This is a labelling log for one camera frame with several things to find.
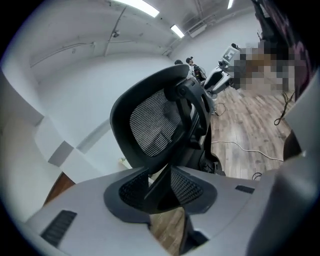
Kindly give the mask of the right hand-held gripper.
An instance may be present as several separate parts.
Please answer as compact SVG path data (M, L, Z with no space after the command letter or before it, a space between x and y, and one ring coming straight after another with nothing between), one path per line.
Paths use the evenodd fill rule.
M208 95L217 95L227 87L235 88L233 64L235 57L239 56L240 48L235 43L229 45L203 84Z

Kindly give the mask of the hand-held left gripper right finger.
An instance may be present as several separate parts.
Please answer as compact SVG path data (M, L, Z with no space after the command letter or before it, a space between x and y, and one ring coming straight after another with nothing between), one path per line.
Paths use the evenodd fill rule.
M179 167L179 174L203 193L185 204L183 256L246 256L251 236L266 209L274 170L260 180L239 179Z

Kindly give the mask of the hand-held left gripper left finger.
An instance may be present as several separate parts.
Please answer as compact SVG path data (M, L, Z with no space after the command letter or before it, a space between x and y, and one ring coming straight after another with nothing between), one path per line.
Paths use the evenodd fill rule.
M77 183L64 191L26 221L40 236L63 210L76 213L57 250L68 256L167 256L168 252L149 231L150 216L142 223L119 219L105 205L108 197L128 218L138 211L119 197L121 184L144 172L142 167Z

